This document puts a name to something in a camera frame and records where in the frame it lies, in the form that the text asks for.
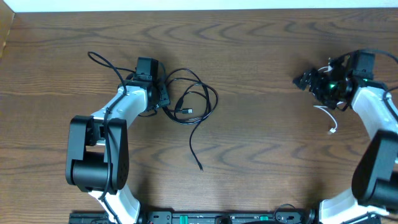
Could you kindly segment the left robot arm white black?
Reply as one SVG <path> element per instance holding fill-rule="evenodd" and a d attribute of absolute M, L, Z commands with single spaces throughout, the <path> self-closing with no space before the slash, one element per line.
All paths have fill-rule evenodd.
<path fill-rule="evenodd" d="M 100 110 L 70 121 L 65 178 L 97 199 L 109 223 L 146 220 L 127 184 L 127 130 L 141 113 L 169 103 L 164 83 L 127 80 Z"/>

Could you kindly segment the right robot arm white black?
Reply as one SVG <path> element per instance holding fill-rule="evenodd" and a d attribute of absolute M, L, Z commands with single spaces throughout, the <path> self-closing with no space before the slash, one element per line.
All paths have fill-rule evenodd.
<path fill-rule="evenodd" d="M 380 223 L 397 211 L 397 108 L 391 89 L 374 80 L 376 55 L 355 51 L 329 59 L 328 66 L 307 70 L 293 79 L 321 103 L 335 110 L 341 103 L 364 124 L 371 140 L 351 187 L 319 204 L 316 223 Z"/>

